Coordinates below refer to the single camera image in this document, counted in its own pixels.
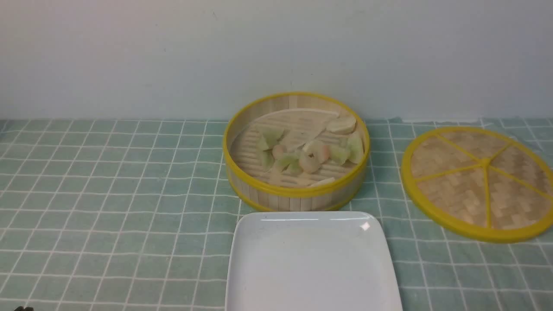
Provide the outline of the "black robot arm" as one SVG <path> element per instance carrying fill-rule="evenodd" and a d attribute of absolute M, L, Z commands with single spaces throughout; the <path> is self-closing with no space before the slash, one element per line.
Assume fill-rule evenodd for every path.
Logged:
<path fill-rule="evenodd" d="M 33 307 L 18 306 L 14 311 L 34 311 Z"/>

